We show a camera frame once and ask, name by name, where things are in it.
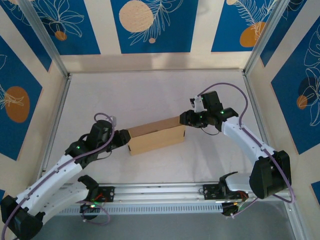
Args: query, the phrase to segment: white surface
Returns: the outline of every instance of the white surface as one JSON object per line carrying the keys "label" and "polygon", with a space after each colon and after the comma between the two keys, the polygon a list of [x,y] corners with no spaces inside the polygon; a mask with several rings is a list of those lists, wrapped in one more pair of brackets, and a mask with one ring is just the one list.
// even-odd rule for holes
{"label": "white surface", "polygon": [[64,55],[71,73],[183,69],[242,69],[251,51],[191,53],[141,53],[117,55]]}
{"label": "white surface", "polygon": [[271,81],[319,17],[319,9],[319,0],[308,0],[266,67],[257,61],[249,75],[271,144],[290,156],[292,186],[314,239],[320,236],[320,207],[311,183],[320,180],[320,146],[298,155]]}
{"label": "white surface", "polygon": [[[117,129],[127,129],[175,116],[191,109],[189,98],[211,84],[228,82],[246,90],[240,71],[185,70],[74,74],[54,140],[48,167],[72,142],[88,133],[93,116],[116,116]],[[216,87],[224,108],[241,113],[245,100],[230,86]],[[243,121],[259,136],[249,106]],[[207,127],[216,133],[214,127]],[[231,139],[187,127],[185,142],[130,156],[124,146],[81,173],[98,183],[161,183],[217,181],[232,172],[251,172],[252,164]]]}

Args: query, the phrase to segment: wall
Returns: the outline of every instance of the wall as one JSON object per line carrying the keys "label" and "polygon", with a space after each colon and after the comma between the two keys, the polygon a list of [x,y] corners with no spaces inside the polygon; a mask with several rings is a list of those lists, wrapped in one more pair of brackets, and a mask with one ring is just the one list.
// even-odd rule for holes
{"label": "wall", "polygon": [[312,75],[311,78],[308,74],[307,69],[311,66],[306,56],[310,49],[314,54],[317,53],[314,51],[317,48],[309,43],[311,39],[313,43],[318,37],[313,34],[317,33],[319,8],[318,0],[306,0],[296,19],[291,19],[293,23],[288,26],[283,39],[279,40],[274,35],[269,40],[279,40],[279,45],[271,57],[268,57],[269,60],[265,61],[266,55],[262,53],[262,60],[255,63],[248,75],[271,145],[290,155],[292,185],[314,239],[318,239],[320,235],[320,208],[311,183],[320,180],[320,129],[313,124],[317,113],[313,115],[313,120],[310,115],[312,111],[317,112],[317,108],[311,110],[313,103],[316,104],[314,100],[309,101],[313,95],[308,93],[304,98],[305,91],[301,86],[304,86],[304,82],[307,82],[307,89],[313,89],[310,86],[314,82],[318,86],[318,76]]}
{"label": "wall", "polygon": [[[1,0],[0,5],[6,3],[11,9],[11,2]],[[70,72],[241,69],[275,3],[276,0],[31,1]],[[6,11],[32,45],[33,39],[23,34],[25,19],[18,10]]]}
{"label": "wall", "polygon": [[48,68],[39,61],[35,52],[44,55],[31,49],[1,7],[0,22],[0,189],[16,196],[35,180],[66,80],[54,63]]}

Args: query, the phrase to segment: white floor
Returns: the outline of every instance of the white floor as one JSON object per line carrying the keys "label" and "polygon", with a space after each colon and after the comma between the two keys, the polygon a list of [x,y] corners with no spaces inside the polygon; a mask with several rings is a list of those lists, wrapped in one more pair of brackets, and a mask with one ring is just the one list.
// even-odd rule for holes
{"label": "white floor", "polygon": [[[118,130],[175,117],[191,109],[189,98],[218,82],[235,84],[247,92],[242,73],[236,70],[74,74],[47,169],[72,142],[90,131],[95,113],[116,116]],[[242,112],[245,100],[236,89],[218,86],[215,90],[224,108]],[[251,105],[243,120],[260,136]],[[207,127],[206,131],[217,130]],[[81,175],[88,174],[99,183],[205,182],[218,181],[232,171],[251,172],[252,167],[241,149],[222,133],[209,136],[187,127],[183,143],[136,156],[130,156],[124,146],[109,158],[91,163]]]}

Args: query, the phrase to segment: enclosure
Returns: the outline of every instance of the enclosure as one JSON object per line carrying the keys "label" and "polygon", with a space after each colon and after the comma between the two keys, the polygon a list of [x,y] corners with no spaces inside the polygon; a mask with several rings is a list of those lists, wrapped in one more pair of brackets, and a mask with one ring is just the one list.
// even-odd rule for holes
{"label": "enclosure", "polygon": [[[113,186],[105,227],[74,203],[34,239],[317,239],[320,219],[317,0],[0,0],[0,199],[16,196],[90,131],[173,118],[207,87],[266,144],[290,156],[296,202],[270,196],[234,219],[203,185],[253,164],[214,126],[142,154],[99,155],[88,175]],[[279,193],[290,200],[286,189]],[[248,203],[254,201],[253,193]],[[97,222],[106,220],[102,212]],[[14,239],[10,230],[6,239]]]}

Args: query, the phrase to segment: beige circle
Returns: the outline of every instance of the beige circle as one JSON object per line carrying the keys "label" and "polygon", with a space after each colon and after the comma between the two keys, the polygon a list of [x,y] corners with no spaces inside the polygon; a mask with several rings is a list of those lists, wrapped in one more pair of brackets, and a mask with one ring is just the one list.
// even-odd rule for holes
{"label": "beige circle", "polygon": [[156,42],[156,39],[154,39],[153,37],[149,39],[149,43],[154,44]]}
{"label": "beige circle", "polygon": [[18,2],[17,2],[17,0],[8,0],[10,3],[12,3],[12,4],[15,4],[15,5],[18,5]]}
{"label": "beige circle", "polygon": [[228,4],[228,5],[233,5],[236,2],[238,2],[238,0],[225,0],[225,1],[226,1],[226,4]]}
{"label": "beige circle", "polygon": [[151,9],[142,1],[128,1],[119,11],[120,23],[131,33],[143,32],[154,22]]}

